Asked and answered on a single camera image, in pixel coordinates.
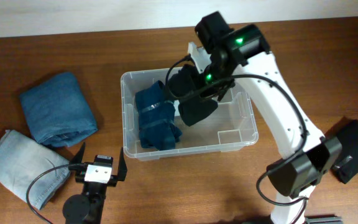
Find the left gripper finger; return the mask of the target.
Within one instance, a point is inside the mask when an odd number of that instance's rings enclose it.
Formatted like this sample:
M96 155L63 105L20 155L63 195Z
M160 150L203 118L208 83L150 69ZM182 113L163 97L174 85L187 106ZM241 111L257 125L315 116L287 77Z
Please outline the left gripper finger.
M123 148L121 148L119 155L119 165L117 168L117 180L120 182L125 181L127 175L127 165L125 162L125 154Z
M84 142L80 150L74 155L74 157L71 159L70 164L81 164L83 160L83 154L85 152L86 143Z

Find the black garment small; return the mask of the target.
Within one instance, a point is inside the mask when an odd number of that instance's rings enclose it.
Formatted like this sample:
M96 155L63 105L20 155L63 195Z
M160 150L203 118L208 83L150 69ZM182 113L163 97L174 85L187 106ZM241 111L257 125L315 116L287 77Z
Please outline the black garment small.
M175 96L185 96L190 91L204 87L204 83L200 80L200 74L196 67L185 64L178 73L169 78L168 86ZM212 99L202 100L200 96L185 101L179 100L179 102L178 110L181 119L187 126L192 126L204 120L218 108L216 101Z

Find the dark blue jeans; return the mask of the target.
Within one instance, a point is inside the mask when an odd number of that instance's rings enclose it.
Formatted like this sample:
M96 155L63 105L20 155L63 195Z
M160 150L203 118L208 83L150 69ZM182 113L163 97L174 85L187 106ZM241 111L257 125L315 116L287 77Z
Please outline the dark blue jeans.
M44 146L71 147L94 134L97 122L71 72L63 72L20 94L34 140Z

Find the teal garment with tape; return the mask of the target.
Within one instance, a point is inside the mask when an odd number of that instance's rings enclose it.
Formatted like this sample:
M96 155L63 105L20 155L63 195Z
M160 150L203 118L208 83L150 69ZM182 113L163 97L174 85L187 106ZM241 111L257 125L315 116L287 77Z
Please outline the teal garment with tape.
M143 148L171 150L180 141L182 131L175 126L173 101L165 96L161 81L135 94L139 119L139 139Z

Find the black garment large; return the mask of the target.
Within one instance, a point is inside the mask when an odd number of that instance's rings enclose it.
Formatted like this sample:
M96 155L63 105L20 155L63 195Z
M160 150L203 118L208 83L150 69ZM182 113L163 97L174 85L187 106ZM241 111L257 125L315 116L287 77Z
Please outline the black garment large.
M358 119L350 121L334 136L342 150L331 170L340 182L346 184L358 174Z

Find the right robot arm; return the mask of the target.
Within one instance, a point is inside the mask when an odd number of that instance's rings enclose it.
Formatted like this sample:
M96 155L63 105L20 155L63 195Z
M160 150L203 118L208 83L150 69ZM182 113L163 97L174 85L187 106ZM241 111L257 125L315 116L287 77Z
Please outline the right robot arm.
M268 125L281 158L267 166L261 179L277 191L264 223L341 223L340 217L307 218L309 197L342 151L338 138L326 138L305 115L285 83L275 56L255 25L235 30L214 12L195 32L202 49L191 52L203 75L202 93L223 95L232 85L248 93Z

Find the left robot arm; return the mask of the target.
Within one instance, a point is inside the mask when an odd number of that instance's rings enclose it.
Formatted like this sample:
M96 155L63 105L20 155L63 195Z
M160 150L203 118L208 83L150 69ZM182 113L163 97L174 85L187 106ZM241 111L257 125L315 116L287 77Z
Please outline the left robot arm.
M127 166L124 153L120 152L116 174L112 172L113 158L96 155L93 162L82 162L86 145L70 161L69 170L75 173L75 182L83 185L82 192L68 198L63 205L66 223L100 224L106 191L125 181Z

